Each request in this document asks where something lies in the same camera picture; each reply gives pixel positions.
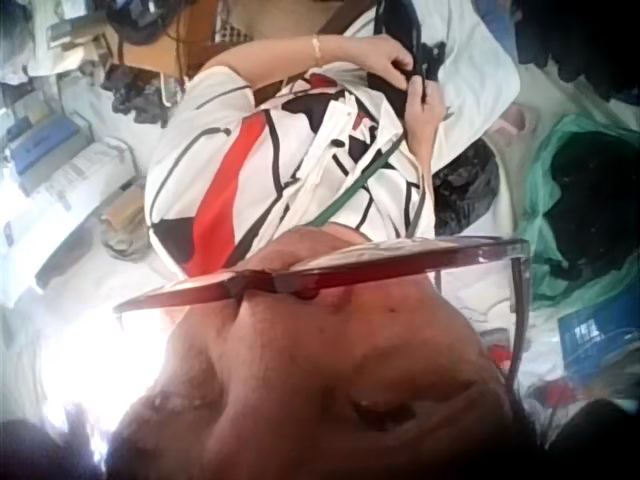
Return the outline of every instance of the eye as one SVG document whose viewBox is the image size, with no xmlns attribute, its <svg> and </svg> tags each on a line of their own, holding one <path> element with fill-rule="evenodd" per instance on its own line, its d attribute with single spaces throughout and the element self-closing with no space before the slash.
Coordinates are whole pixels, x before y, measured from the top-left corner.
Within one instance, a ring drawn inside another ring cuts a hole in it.
<svg viewBox="0 0 640 480">
<path fill-rule="evenodd" d="M 415 409 L 408 403 L 367 405 L 352 401 L 351 406 L 358 419 L 377 432 L 388 432 L 416 418 Z"/>
</svg>

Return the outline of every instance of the red stripe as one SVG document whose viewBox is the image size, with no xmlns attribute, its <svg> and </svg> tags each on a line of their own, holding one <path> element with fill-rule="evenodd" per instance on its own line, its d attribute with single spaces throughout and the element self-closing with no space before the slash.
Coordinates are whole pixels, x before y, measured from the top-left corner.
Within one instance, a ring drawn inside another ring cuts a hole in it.
<svg viewBox="0 0 640 480">
<path fill-rule="evenodd" d="M 265 126 L 262 112 L 242 121 L 238 137 L 222 159 L 198 207 L 193 224 L 194 254 L 185 266 L 191 277 L 219 270 L 233 251 L 233 204 L 238 192 L 238 178 Z"/>
</svg>

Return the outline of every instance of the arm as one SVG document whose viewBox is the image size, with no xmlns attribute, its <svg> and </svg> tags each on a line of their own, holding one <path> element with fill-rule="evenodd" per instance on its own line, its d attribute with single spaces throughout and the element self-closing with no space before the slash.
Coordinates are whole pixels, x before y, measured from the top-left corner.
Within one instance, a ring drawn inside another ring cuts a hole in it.
<svg viewBox="0 0 640 480">
<path fill-rule="evenodd" d="M 313 37 L 258 40 L 221 53 L 202 70 L 225 66 L 244 78 L 255 90 L 264 85 L 306 72 L 317 66 Z M 406 90 L 404 75 L 395 65 L 411 69 L 413 58 L 400 43 L 386 35 L 351 38 L 342 35 L 318 37 L 320 62 L 353 63 L 380 75 L 398 88 Z"/>
<path fill-rule="evenodd" d="M 424 104 L 422 103 L 423 88 L 427 89 L 426 102 Z M 432 199 L 434 199 L 434 196 L 433 180 L 431 178 L 431 157 L 438 126 L 442 122 L 445 113 L 446 106 L 442 100 L 442 93 L 438 84 L 427 81 L 423 85 L 420 77 L 413 77 L 409 83 L 407 108 L 404 116 L 407 144 L 409 150 L 422 167 L 425 184 Z"/>
</svg>

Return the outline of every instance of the hand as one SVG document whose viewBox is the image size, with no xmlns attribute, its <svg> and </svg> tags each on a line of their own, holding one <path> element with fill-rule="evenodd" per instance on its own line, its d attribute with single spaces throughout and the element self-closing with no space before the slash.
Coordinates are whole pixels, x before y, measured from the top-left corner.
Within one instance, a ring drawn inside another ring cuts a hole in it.
<svg viewBox="0 0 640 480">
<path fill-rule="evenodd" d="M 396 88 L 407 89 L 407 79 L 399 69 L 411 71 L 413 57 L 399 42 L 388 35 L 345 39 L 347 61 L 384 78 Z"/>
<path fill-rule="evenodd" d="M 427 89 L 427 98 L 422 103 L 423 89 Z M 414 76 L 409 82 L 407 108 L 404 113 L 409 150 L 416 157 L 431 156 L 438 125 L 442 122 L 447 107 L 442 99 L 442 91 L 436 82 L 425 81 Z"/>
</svg>

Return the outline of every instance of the blue crate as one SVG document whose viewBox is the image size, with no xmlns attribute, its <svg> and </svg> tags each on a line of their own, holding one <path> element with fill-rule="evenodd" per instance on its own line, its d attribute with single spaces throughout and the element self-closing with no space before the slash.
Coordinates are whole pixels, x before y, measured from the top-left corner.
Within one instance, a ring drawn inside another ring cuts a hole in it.
<svg viewBox="0 0 640 480">
<path fill-rule="evenodd" d="M 568 376 L 588 384 L 621 352 L 640 342 L 640 283 L 618 295 L 558 320 L 562 357 Z"/>
</svg>

